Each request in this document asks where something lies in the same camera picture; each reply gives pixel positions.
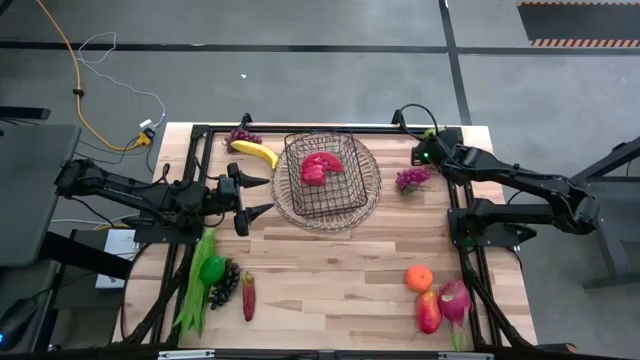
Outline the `dark red grape bunch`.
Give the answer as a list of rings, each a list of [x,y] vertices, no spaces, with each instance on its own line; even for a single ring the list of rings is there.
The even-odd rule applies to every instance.
[[[262,143],[262,138],[259,135],[253,134],[245,129],[235,129],[225,137],[225,146],[228,153],[236,152],[236,149],[231,145],[231,143],[236,140],[243,140],[256,144]]]

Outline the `pink grape bunch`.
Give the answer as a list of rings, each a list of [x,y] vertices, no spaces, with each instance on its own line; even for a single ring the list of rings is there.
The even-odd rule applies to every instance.
[[[415,167],[400,171],[396,177],[396,190],[401,195],[409,195],[419,186],[431,178],[431,173],[422,167]]]

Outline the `silver metal bracket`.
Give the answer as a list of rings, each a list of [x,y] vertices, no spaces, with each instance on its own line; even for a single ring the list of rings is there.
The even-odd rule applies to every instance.
[[[160,351],[157,360],[213,360],[214,349]]]
[[[495,360],[493,354],[476,352],[438,352],[438,360]]]

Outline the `round woven placemat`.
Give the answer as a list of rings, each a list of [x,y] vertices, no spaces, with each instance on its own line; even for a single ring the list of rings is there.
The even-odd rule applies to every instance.
[[[318,218],[305,218],[297,215],[293,209],[288,170],[283,150],[272,175],[271,184],[272,198],[275,206],[286,219],[307,230],[341,232],[357,226],[375,210],[381,193],[381,173],[370,150],[360,140],[354,136],[353,138],[356,142],[356,149],[359,151],[359,161],[364,176],[367,203],[355,211],[340,215]]]

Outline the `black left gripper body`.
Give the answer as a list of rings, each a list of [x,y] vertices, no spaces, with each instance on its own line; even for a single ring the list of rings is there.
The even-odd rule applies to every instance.
[[[218,181],[218,195],[221,207],[221,215],[233,212],[234,228],[239,236],[249,235],[249,218],[241,198],[242,172],[237,163],[227,166],[227,175],[221,176]]]

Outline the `red yellow mango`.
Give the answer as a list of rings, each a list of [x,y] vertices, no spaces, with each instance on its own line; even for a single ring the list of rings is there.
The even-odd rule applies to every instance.
[[[416,299],[416,324],[419,331],[425,334],[437,332],[441,319],[437,292],[428,290],[420,294]]]

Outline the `round green fruit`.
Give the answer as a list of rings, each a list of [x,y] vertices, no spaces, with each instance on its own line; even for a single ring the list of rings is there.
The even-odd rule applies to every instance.
[[[213,255],[207,258],[200,267],[199,279],[206,286],[218,283],[226,273],[227,259],[223,256]]]

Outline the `black wire basket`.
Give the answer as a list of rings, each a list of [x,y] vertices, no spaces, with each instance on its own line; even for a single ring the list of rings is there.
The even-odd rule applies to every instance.
[[[284,143],[293,209],[297,215],[305,218],[340,215],[367,203],[359,151],[351,133],[294,133],[286,136]],[[308,155],[319,151],[336,155],[342,161],[344,171],[326,172],[324,186],[308,186],[301,181],[301,164]]]

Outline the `black mat with striped edge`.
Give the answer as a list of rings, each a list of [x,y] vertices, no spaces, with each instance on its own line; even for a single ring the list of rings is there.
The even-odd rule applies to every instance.
[[[524,1],[517,10],[533,47],[640,48],[640,2]]]

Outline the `black aluminium table frame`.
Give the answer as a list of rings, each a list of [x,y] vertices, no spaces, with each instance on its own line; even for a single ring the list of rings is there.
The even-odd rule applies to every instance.
[[[396,173],[409,166],[415,139],[392,125],[348,126],[371,151],[381,172],[375,211],[341,233],[307,231],[276,207],[239,237],[233,215],[216,232],[217,250],[255,277],[252,321],[242,312],[241,286],[221,309],[207,306],[202,336],[193,330],[182,347],[451,350],[446,321],[437,333],[418,334],[415,297],[405,272],[424,264],[438,288],[460,278],[460,263],[448,234],[448,187],[434,174],[411,197],[395,191]],[[155,244],[136,262],[126,290],[125,334],[129,335],[158,298],[168,245]],[[508,250],[485,250],[495,301],[519,333],[537,343],[517,258]]]

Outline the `green corn husk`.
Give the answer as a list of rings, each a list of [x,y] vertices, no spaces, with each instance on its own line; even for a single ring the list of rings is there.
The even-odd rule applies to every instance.
[[[216,229],[206,228],[200,238],[192,259],[188,287],[181,311],[173,327],[179,339],[185,338],[191,329],[200,337],[203,331],[207,292],[212,280],[207,274],[207,261],[216,255]]]

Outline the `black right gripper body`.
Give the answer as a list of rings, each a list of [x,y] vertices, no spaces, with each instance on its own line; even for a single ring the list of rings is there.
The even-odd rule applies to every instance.
[[[451,151],[452,147],[452,133],[428,135],[411,149],[410,163],[412,166],[437,166],[447,157],[447,154]]]

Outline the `white box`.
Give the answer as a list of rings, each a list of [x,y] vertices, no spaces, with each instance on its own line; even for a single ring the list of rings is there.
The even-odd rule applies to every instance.
[[[132,260],[139,249],[139,245],[134,241],[134,235],[133,229],[110,229],[104,250],[125,260]],[[95,288],[98,290],[121,289],[124,283],[123,279],[100,274],[97,276]]]

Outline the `black flat bar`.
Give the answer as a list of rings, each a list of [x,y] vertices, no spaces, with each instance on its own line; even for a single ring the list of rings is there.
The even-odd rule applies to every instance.
[[[0,106],[0,117],[47,120],[51,110],[40,107]]]

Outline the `pink dragon fruit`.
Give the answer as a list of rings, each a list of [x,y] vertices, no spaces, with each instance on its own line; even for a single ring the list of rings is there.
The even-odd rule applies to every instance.
[[[466,327],[473,309],[471,295],[465,283],[460,279],[447,282],[439,290],[437,303],[442,316],[450,324],[454,349],[457,352],[464,351],[468,342]]]

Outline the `black desk crossbar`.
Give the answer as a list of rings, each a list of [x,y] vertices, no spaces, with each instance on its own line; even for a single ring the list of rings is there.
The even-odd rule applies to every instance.
[[[42,260],[53,260],[123,280],[127,278],[133,265],[130,260],[53,232],[46,233],[38,256]]]

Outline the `yellow banana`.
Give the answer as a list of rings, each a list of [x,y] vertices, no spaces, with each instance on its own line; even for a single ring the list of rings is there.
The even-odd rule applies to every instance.
[[[231,142],[231,147],[239,152],[259,157],[269,163],[272,170],[275,170],[278,164],[278,155],[268,147],[245,141],[235,140]]]

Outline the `black grape bunch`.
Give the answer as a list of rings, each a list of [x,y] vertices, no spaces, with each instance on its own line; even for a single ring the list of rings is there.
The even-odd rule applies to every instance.
[[[224,261],[224,272],[209,290],[208,302],[211,310],[223,307],[238,288],[241,280],[241,268],[232,259]]]

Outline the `black computer mouse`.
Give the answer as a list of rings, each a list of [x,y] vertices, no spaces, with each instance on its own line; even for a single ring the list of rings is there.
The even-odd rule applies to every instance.
[[[15,348],[29,337],[31,323],[38,311],[34,297],[16,300],[0,316],[0,352]]]

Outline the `black desk leg frame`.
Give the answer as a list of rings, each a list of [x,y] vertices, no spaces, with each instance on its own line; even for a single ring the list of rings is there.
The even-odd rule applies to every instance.
[[[624,246],[640,245],[640,176],[612,176],[611,171],[640,159],[640,136],[615,146],[611,152],[572,177],[595,196],[597,243],[608,274],[583,284],[585,290],[640,284],[640,270],[631,267]]]

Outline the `long red pepper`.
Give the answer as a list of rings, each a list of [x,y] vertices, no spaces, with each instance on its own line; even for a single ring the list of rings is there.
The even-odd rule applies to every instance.
[[[250,322],[254,317],[256,305],[255,279],[250,272],[245,272],[242,275],[242,285],[244,319],[246,322]]]

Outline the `grey desk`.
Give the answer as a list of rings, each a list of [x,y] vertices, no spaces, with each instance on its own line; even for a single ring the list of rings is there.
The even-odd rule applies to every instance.
[[[79,136],[74,125],[0,126],[0,267],[37,260]]]

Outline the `orange fruit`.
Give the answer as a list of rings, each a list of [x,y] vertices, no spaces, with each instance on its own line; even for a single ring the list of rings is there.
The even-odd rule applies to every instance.
[[[431,288],[433,274],[426,265],[413,265],[407,270],[405,281],[410,291],[423,293]]]

